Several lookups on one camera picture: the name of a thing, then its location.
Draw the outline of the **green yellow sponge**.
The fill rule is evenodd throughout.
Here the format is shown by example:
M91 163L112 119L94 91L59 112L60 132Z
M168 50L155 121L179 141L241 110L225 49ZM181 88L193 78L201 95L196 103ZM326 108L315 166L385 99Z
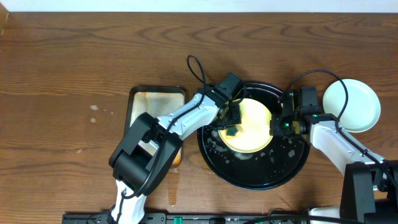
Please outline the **green yellow sponge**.
M240 125L235 125L226 130L226 136L236 136L242 131L242 127Z

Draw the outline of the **pale yellow plate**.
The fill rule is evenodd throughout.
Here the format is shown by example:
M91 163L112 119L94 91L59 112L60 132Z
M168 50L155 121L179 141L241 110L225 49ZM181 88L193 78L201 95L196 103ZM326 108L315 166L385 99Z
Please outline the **pale yellow plate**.
M265 148L270 135L271 112L261 102L245 98L240 102L242 131L236 136L226 136L226 130L218 131L221 140L232 150L240 153L253 153Z

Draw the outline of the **mint green plate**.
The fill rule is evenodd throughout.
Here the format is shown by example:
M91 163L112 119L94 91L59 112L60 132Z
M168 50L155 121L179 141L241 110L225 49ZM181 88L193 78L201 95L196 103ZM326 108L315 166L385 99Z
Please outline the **mint green plate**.
M348 104L340 118L345 130L361 133L371 129L380 118L381 104L374 90L359 80L344 79L332 83L323 95L324 112L338 116L346 97Z

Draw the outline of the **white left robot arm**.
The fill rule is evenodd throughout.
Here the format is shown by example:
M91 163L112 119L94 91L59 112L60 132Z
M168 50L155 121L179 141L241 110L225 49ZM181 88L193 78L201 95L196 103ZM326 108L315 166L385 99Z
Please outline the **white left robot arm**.
M140 114L109 158L118 189L109 216L112 222L139 223L146 197L163 181L183 140L217 119L224 120L225 113L236 110L238 96L245 94L242 84L204 86L176 111L156 118Z

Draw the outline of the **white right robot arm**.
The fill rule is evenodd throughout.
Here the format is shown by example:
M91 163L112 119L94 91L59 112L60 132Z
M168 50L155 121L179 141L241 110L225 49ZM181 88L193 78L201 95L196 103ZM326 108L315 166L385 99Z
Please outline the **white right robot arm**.
M294 118L272 115L272 136L301 136L343 174L338 207L313 208L316 216L360 223L397 223L397 161L365 148L340 126L332 114Z

